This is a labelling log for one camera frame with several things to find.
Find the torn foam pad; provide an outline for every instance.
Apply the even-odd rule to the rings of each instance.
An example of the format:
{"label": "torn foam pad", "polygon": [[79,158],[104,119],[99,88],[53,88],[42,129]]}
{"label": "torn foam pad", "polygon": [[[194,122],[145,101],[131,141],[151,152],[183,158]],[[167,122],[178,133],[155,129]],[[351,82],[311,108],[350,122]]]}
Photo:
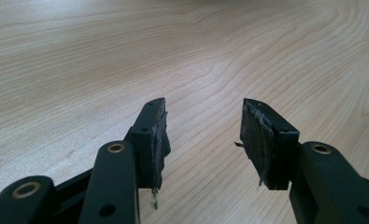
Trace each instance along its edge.
{"label": "torn foam pad", "polygon": [[245,99],[240,140],[269,189],[287,189],[299,132],[269,105]]}
{"label": "torn foam pad", "polygon": [[166,133],[164,98],[146,103],[125,139],[135,149],[137,186],[141,189],[160,189],[164,158],[170,153]]}

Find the wood grain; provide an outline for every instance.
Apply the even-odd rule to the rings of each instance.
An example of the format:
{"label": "wood grain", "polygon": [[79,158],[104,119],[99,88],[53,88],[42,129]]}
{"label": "wood grain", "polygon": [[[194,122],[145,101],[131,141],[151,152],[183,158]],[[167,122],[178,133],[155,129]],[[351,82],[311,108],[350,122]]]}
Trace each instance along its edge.
{"label": "wood grain", "polygon": [[0,0],[0,190],[87,170],[162,96],[172,153],[142,223],[293,223],[234,146],[242,100],[369,178],[369,0]]}

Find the wooden table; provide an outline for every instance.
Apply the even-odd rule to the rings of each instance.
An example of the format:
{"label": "wooden table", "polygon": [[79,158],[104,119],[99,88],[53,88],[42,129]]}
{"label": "wooden table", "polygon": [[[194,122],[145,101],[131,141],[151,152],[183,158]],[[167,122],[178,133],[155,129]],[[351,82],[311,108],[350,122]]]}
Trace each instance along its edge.
{"label": "wooden table", "polygon": [[369,0],[0,0],[0,190],[89,169],[158,97],[172,152],[142,223],[293,223],[234,145],[243,98],[369,178]]}

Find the screw hole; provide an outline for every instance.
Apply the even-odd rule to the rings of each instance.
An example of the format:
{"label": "screw hole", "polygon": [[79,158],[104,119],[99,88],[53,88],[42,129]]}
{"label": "screw hole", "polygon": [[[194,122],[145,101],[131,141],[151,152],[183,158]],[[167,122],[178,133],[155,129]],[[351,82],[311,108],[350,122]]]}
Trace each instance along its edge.
{"label": "screw hole", "polygon": [[103,206],[100,210],[99,210],[99,215],[101,217],[109,217],[111,215],[113,215],[115,212],[115,206],[113,204],[108,204]]}
{"label": "screw hole", "polygon": [[362,216],[369,218],[369,208],[364,206],[358,206],[357,210]]}
{"label": "screw hole", "polygon": [[314,145],[311,147],[314,151],[320,153],[320,154],[330,154],[332,153],[332,151],[325,146],[321,146],[321,145]]}
{"label": "screw hole", "polygon": [[118,153],[118,152],[121,152],[125,149],[125,146],[123,144],[114,144],[114,145],[111,145],[107,148],[107,151],[108,152],[111,152],[111,153]]}
{"label": "screw hole", "polygon": [[38,182],[28,182],[22,184],[13,190],[12,197],[16,199],[26,198],[36,193],[40,187],[41,184]]}

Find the black plastic part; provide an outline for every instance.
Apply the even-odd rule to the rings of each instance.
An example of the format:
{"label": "black plastic part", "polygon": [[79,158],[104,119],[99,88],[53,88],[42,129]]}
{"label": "black plastic part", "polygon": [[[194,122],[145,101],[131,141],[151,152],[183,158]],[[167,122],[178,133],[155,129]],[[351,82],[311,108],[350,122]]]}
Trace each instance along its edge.
{"label": "black plastic part", "polygon": [[[323,143],[307,142],[302,145],[298,163],[318,205],[311,223],[369,223],[369,183],[338,150]],[[306,210],[294,209],[296,217],[301,212],[306,216]]]}
{"label": "black plastic part", "polygon": [[291,183],[290,201],[297,223],[314,223],[319,208],[301,169],[295,170]]}
{"label": "black plastic part", "polygon": [[18,180],[0,193],[0,223],[49,223],[54,187],[49,177]]}
{"label": "black plastic part", "polygon": [[[111,146],[121,151],[108,151]],[[79,223],[139,223],[135,154],[129,142],[99,149]]]}
{"label": "black plastic part", "polygon": [[269,105],[245,99],[240,140],[269,189],[287,189],[300,133]]}
{"label": "black plastic part", "polygon": [[59,202],[52,216],[52,223],[77,223],[92,170],[77,175],[56,187]]}
{"label": "black plastic part", "polygon": [[129,132],[137,161],[141,189],[160,189],[164,158],[170,153],[164,98],[146,103]]}

